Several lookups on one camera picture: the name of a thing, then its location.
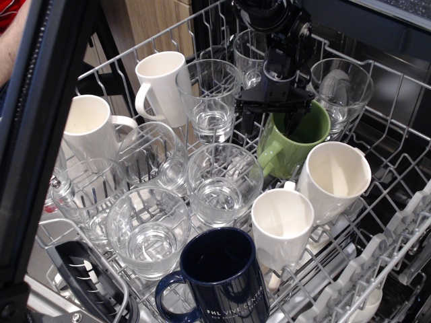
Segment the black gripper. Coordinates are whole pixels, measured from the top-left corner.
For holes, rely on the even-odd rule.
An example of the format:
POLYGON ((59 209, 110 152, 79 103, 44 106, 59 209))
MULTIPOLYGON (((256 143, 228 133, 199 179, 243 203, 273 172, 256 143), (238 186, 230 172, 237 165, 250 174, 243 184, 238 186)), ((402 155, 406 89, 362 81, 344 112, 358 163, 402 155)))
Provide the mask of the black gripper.
POLYGON ((302 67, 298 46, 284 49, 270 46, 260 68, 261 79, 253 87, 235 95, 235 111, 242 113, 242 132, 252 135, 256 114, 286 113, 284 134, 292 134, 310 112, 312 94, 303 85, 296 85, 296 74, 302 67))

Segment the person forearm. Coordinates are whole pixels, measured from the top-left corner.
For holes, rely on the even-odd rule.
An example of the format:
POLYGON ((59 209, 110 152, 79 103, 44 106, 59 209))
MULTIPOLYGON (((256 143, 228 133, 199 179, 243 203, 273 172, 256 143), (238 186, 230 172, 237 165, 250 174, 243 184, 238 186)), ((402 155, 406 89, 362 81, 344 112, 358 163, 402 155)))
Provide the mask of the person forearm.
POLYGON ((9 80, 20 48, 31 1, 24 1, 1 34, 1 87, 9 80))

